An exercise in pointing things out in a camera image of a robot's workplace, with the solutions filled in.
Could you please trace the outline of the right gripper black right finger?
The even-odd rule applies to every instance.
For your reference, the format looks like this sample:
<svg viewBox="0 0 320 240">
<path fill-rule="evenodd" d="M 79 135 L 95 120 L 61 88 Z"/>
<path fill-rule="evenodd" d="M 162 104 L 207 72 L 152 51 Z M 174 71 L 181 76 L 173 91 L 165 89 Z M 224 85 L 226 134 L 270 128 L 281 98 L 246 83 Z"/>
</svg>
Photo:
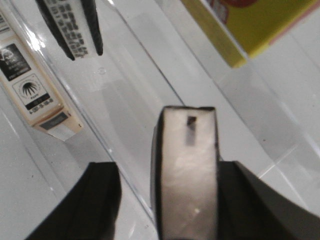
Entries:
<svg viewBox="0 0 320 240">
<path fill-rule="evenodd" d="M 318 240 L 320 218 L 267 185 L 238 161 L 218 167 L 219 240 Z"/>
</svg>

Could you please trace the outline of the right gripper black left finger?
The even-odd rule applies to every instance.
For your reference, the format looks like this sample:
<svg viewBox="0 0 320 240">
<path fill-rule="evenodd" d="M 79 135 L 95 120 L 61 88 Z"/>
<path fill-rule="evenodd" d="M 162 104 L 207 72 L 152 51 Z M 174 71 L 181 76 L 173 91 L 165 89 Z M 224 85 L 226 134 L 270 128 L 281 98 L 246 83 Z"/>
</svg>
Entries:
<svg viewBox="0 0 320 240">
<path fill-rule="evenodd" d="M 113 240 L 122 198 L 114 162 L 91 162 L 28 240 Z"/>
</svg>

